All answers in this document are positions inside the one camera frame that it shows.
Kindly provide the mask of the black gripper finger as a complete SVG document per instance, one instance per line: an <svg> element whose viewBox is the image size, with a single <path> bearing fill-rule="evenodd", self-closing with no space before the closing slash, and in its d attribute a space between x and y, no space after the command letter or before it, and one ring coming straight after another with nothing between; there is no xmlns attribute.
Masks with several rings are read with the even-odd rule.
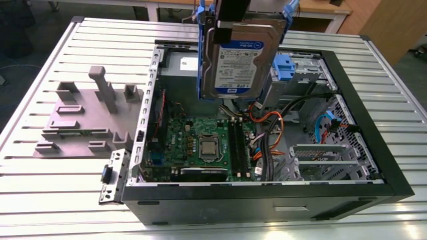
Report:
<svg viewBox="0 0 427 240"><path fill-rule="evenodd" d="M214 43L227 44L231 41L234 23L241 22L249 9L247 0L215 1Z"/></svg>

